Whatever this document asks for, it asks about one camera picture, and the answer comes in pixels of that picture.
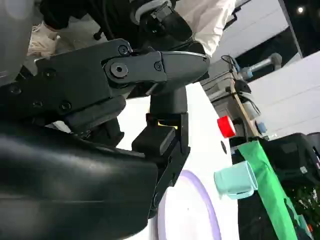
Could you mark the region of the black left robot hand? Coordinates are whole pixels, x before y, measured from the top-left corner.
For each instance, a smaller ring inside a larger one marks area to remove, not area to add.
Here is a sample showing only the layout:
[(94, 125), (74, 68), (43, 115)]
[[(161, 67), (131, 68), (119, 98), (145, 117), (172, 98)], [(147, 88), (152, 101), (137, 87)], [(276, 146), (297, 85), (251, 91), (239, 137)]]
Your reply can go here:
[(142, 13), (138, 25), (140, 49), (206, 54), (203, 45), (195, 40), (189, 24), (169, 0)]

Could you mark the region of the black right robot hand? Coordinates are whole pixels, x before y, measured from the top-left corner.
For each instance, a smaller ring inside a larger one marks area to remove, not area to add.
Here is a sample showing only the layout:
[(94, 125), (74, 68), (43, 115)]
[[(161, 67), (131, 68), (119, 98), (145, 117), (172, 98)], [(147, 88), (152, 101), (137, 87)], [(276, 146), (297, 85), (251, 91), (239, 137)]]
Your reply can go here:
[(122, 240), (190, 154), (186, 87), (209, 58), (123, 39), (37, 60), (0, 88), (0, 237)]

